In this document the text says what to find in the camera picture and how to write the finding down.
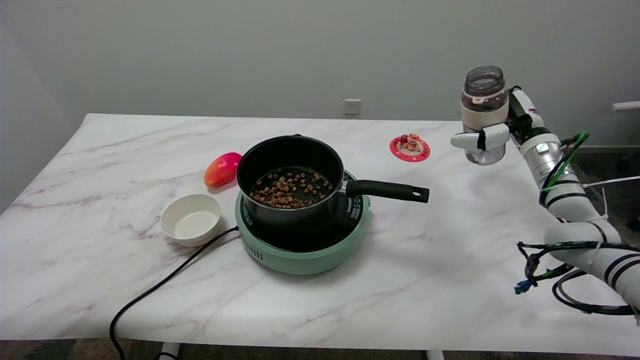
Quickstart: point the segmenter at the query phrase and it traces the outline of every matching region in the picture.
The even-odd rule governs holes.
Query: robotic arm
[[[549,278],[563,275],[574,266],[604,281],[630,305],[623,311],[618,307],[606,307],[617,309],[618,312],[612,312],[612,315],[640,313],[637,310],[640,309],[640,250],[622,244],[615,228],[606,217],[598,214],[568,164],[568,144],[545,128],[533,102],[520,87],[515,86],[509,91],[509,115],[505,123],[484,127],[475,133],[456,134],[451,138],[451,144],[461,149],[487,150],[501,146],[509,139],[519,145],[520,154],[538,185],[540,205],[560,221],[547,229],[545,245],[519,244],[527,257],[525,272],[537,267],[539,256],[528,256],[522,247],[543,249],[540,256],[549,252],[567,264],[561,274]],[[522,292],[527,291],[530,285],[536,285],[532,270],[527,274],[529,282],[521,289]],[[560,283],[584,275],[579,273],[580,270],[566,274]],[[563,302],[571,306],[570,301]],[[598,312],[590,311],[589,307],[574,307]]]

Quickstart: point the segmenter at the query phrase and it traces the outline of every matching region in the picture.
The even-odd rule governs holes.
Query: wall socket
[[[358,115],[362,112],[362,100],[361,99],[345,99],[344,100],[344,114],[345,115]]]

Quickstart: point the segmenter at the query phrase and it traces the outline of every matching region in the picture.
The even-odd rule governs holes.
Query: green cable
[[[549,185],[547,185],[547,188],[550,188],[551,186],[553,186],[556,181],[558,180],[558,178],[560,178],[560,176],[564,173],[564,169],[566,168],[567,165],[569,165],[569,163],[571,162],[571,159],[573,158],[573,155],[575,154],[575,150],[582,145],[582,143],[585,141],[587,137],[587,133],[585,133],[584,131],[578,134],[578,140],[575,141],[575,146],[573,146],[573,149],[571,151],[571,154],[569,155],[569,157],[563,162],[563,164],[560,166],[560,168],[558,169],[558,171],[556,172],[556,174],[551,178],[551,181],[549,181]]]

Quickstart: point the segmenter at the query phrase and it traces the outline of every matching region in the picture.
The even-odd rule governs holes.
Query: cooking pot
[[[308,174],[309,183],[313,181],[311,174],[320,176],[312,186],[314,190],[318,187],[322,195],[309,200],[311,193],[303,195],[300,190],[304,188],[297,189],[293,196],[302,196],[305,200],[304,207],[300,208],[275,208],[257,199],[256,194],[262,187],[270,187],[271,181],[277,183],[278,179],[273,179],[272,174],[287,177],[286,174],[293,173]],[[429,200],[427,188],[374,180],[343,181],[343,176],[344,166],[335,150],[320,140],[301,135],[278,136],[258,143],[243,155],[236,172],[250,218],[256,224],[280,231],[294,231],[325,221],[334,212],[340,194],[415,202]]]

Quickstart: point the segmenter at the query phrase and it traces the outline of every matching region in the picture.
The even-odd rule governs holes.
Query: red coaster
[[[389,150],[395,157],[410,163],[417,163],[429,157],[431,149],[423,139],[418,138],[417,143],[411,146],[410,143],[404,141],[403,136],[398,136],[389,144]]]

